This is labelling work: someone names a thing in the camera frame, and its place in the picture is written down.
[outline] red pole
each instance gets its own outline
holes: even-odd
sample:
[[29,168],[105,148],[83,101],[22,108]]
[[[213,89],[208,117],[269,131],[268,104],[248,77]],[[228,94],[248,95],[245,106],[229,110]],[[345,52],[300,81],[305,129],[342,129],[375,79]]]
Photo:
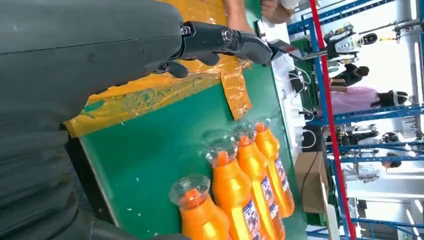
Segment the red pole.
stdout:
[[[323,33],[321,32],[320,18],[318,17],[317,5],[315,3],[315,0],[309,0],[309,1],[310,1],[310,9],[312,11],[312,19],[315,25],[316,39],[318,41],[318,46],[320,49],[324,49],[325,45],[323,40]],[[340,151],[339,151],[339,147],[337,146],[336,127],[334,125],[333,107],[331,104],[331,96],[330,96],[330,80],[329,80],[329,69],[327,65],[327,56],[322,56],[321,61],[322,61],[322,75],[323,75],[323,81],[324,81],[325,102],[327,104],[328,126],[331,132],[331,142],[332,142],[331,144],[332,144],[332,150],[334,154],[335,170],[337,172],[337,183],[340,187],[340,192],[341,192],[341,196],[338,196],[338,197],[341,198],[341,202],[344,208],[344,213],[346,215],[346,222],[350,232],[350,239],[356,240],[357,232],[356,232],[355,225],[352,223],[351,214],[349,213],[348,197],[346,195],[345,181],[343,180],[342,166],[340,162]]]

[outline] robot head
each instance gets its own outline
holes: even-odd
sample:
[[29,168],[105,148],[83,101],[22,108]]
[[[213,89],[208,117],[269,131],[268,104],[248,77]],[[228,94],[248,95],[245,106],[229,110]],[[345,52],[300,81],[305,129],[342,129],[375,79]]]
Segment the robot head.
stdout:
[[400,133],[396,133],[394,131],[386,132],[382,139],[385,143],[397,143],[402,142],[402,137],[399,136]]
[[371,44],[377,42],[377,39],[378,39],[377,34],[368,33],[367,35],[361,37],[360,43],[362,45],[371,45]]

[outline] bottle label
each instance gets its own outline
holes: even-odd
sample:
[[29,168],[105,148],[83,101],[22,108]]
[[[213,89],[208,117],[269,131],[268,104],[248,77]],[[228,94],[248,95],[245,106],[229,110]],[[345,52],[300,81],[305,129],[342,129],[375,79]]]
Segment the bottle label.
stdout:
[[268,176],[266,176],[262,182],[263,193],[265,194],[266,201],[268,202],[269,213],[271,218],[275,218],[278,214],[278,206],[276,204],[276,200],[274,198],[273,189],[271,188],[270,180]]
[[252,200],[243,207],[244,219],[246,219],[247,227],[249,232],[253,236],[253,240],[259,240],[259,232],[261,230],[261,225],[259,224],[259,216],[256,211],[256,207]]
[[277,167],[279,177],[281,178],[282,189],[285,191],[290,190],[289,181],[287,181],[286,173],[284,172],[283,163],[280,158],[275,160],[275,166]]

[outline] yellow plastic wrap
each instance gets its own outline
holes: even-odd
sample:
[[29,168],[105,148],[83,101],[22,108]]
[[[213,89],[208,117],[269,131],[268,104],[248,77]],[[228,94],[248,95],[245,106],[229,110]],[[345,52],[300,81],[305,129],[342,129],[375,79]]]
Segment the yellow plastic wrap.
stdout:
[[[184,21],[226,25],[222,0],[164,0],[178,8]],[[221,56],[213,67],[200,61],[182,61],[190,70],[178,79],[170,74],[151,74],[120,87],[90,96],[83,111],[66,122],[71,135],[80,137],[123,121],[144,115],[222,82],[233,117],[238,120],[252,104],[246,92],[242,63],[232,56]]]

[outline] pink shirt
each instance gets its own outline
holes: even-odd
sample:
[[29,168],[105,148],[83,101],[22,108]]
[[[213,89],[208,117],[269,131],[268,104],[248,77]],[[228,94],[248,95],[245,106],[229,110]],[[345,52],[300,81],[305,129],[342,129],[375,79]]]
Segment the pink shirt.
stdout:
[[379,100],[377,91],[366,86],[350,86],[347,93],[331,91],[330,95],[333,114],[369,110]]

